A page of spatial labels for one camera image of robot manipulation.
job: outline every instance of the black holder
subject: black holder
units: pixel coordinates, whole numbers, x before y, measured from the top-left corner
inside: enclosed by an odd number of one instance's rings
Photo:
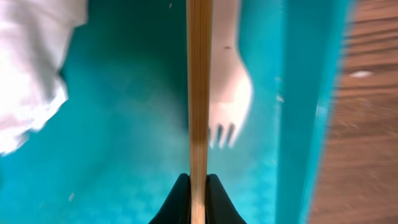
[[[206,224],[245,224],[215,174],[206,178]],[[180,174],[165,202],[150,224],[189,224],[191,185],[187,174]]]

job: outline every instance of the blue plastic edge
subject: blue plastic edge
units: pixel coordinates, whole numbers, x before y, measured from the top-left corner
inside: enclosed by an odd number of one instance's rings
[[[288,0],[276,223],[306,223],[350,0]]]

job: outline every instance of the wooden stick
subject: wooden stick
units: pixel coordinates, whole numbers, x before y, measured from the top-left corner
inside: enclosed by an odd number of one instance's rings
[[[212,0],[187,0],[192,224],[205,224],[212,7]]]

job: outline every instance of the turquoise tray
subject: turquoise tray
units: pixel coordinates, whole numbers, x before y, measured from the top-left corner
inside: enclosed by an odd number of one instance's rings
[[[250,224],[306,221],[348,6],[243,1],[254,101],[208,172]],[[185,16],[185,0],[90,2],[62,69],[70,99],[0,160],[1,224],[151,220],[189,173]]]

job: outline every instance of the white cloth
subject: white cloth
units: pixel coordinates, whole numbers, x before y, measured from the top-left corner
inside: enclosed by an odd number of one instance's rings
[[[86,0],[0,0],[0,154],[20,147],[67,100],[58,75]]]

